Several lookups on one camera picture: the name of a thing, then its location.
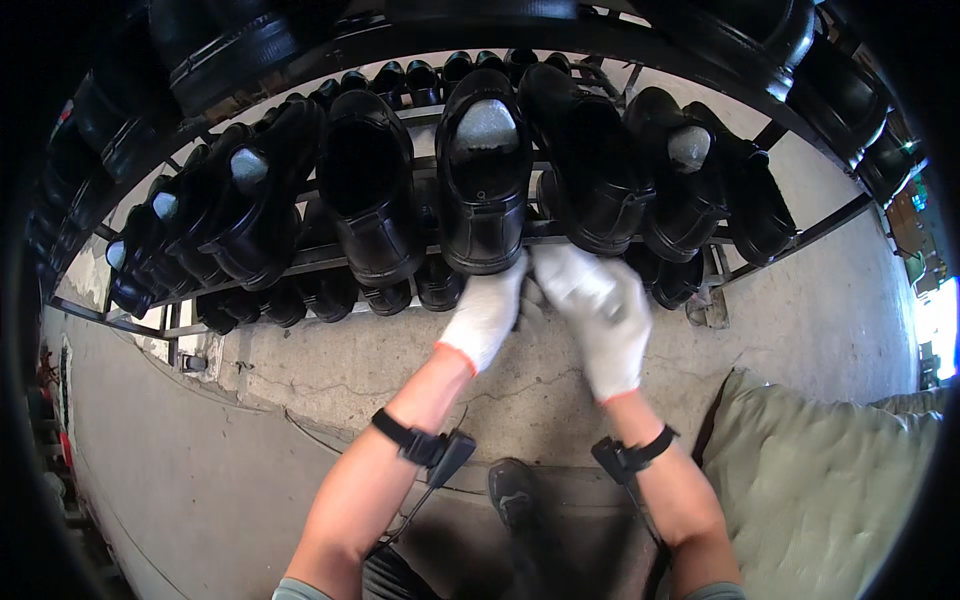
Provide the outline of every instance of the gray sleeve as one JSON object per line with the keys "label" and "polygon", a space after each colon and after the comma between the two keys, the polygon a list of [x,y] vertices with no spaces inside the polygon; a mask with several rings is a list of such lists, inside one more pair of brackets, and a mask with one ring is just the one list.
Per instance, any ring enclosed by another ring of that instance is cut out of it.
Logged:
{"label": "gray sleeve", "polygon": [[741,586],[724,581],[691,591],[684,600],[747,600],[747,595]]}
{"label": "gray sleeve", "polygon": [[274,590],[273,600],[330,600],[330,596],[302,581],[284,577]]}

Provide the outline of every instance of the black wrist band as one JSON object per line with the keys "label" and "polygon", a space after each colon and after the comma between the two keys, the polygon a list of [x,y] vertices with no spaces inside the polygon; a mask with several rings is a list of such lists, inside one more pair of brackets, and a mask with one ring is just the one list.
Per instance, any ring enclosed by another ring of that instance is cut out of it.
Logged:
{"label": "black wrist band", "polygon": [[408,429],[396,422],[382,408],[373,414],[370,423],[400,446],[401,458],[415,465],[432,468],[444,456],[446,451],[445,436],[432,436],[416,427]]}

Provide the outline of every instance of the person's foot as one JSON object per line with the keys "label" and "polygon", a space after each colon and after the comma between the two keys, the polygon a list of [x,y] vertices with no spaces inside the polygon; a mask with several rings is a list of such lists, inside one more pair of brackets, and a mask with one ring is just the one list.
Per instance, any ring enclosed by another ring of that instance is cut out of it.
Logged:
{"label": "person's foot", "polygon": [[511,534],[536,528],[542,519],[537,475],[516,458],[505,458],[487,472],[487,494]]}

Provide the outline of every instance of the fabric cushion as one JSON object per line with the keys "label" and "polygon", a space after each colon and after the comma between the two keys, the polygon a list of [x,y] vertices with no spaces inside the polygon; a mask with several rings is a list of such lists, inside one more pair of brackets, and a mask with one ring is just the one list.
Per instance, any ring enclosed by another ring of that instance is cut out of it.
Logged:
{"label": "fabric cushion", "polygon": [[906,519],[936,440],[936,412],[815,404],[736,370],[704,473],[747,597],[853,598]]}

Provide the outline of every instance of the wrist strap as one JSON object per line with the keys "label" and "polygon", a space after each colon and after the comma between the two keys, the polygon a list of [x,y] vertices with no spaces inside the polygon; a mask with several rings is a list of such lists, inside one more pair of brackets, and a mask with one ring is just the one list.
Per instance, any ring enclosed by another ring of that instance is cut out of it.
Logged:
{"label": "wrist strap", "polygon": [[435,467],[446,451],[446,436],[432,436],[416,427],[409,429],[396,422],[387,411],[373,413],[371,425],[400,446],[400,457],[421,467]]}
{"label": "wrist strap", "polygon": [[663,431],[648,445],[628,448],[623,442],[606,437],[590,452],[613,481],[622,485],[628,481],[628,475],[650,467],[650,463],[670,447],[673,439],[679,437],[680,434],[670,425],[664,425]]}

